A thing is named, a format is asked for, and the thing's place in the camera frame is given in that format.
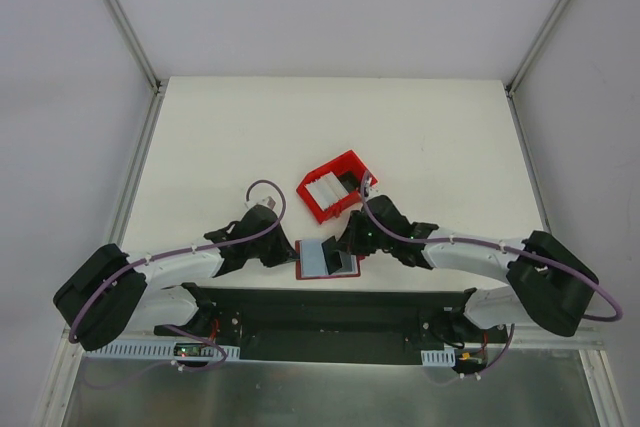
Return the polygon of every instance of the gray floor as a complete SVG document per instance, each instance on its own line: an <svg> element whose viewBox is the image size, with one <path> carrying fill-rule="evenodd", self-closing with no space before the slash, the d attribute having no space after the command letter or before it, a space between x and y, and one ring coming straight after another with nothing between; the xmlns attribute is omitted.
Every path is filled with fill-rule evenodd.
<svg viewBox="0 0 640 427"><path fill-rule="evenodd" d="M87 379L113 382L145 361L92 360ZM124 387L76 381L73 426L597 426L577 352L512 350L480 382L441 387L448 369L228 363L207 373L161 366Z"/></svg>

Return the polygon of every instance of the white wall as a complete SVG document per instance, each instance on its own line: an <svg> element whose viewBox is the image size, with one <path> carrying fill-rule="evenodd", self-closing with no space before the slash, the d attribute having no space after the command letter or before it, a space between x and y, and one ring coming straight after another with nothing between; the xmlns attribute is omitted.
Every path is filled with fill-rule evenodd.
<svg viewBox="0 0 640 427"><path fill-rule="evenodd" d="M640 425L640 0L576 0L516 101L554 233L625 308L608 351Z"/></svg>
<svg viewBox="0 0 640 427"><path fill-rule="evenodd" d="M101 0L0 0L0 425L28 425L150 93Z"/></svg>
<svg viewBox="0 0 640 427"><path fill-rule="evenodd" d="M121 0L172 75L509 80L555 0Z"/></svg>

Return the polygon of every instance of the red box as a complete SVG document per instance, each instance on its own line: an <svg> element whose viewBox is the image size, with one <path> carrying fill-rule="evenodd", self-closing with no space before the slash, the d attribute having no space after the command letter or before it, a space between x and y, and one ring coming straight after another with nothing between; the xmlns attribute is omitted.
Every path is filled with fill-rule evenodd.
<svg viewBox="0 0 640 427"><path fill-rule="evenodd" d="M360 202L360 192L359 189L350 192L344 199L340 199L335 204L329 206L327 210L322 210L317 202L313 199L309 191L305 188L307 184L318 180L323 175L326 175L330 172L336 177L343 176L347 173L352 173L354 177L358 180L358 183L362 183L362 177L364 173L369 170L367 166L362 163L360 158L356 155L353 150L349 150L344 154L336 157L335 159L327 162L326 164L318 167L315 170L312 170L307 175L305 175L304 179L296 189L300 198L307 204L309 210L316 218L319 224L324 222L325 220L330 219L331 217L338 217L340 214L347 208L352 205ZM374 185L378 182L378 180L371 175L371 185Z"/></svg>

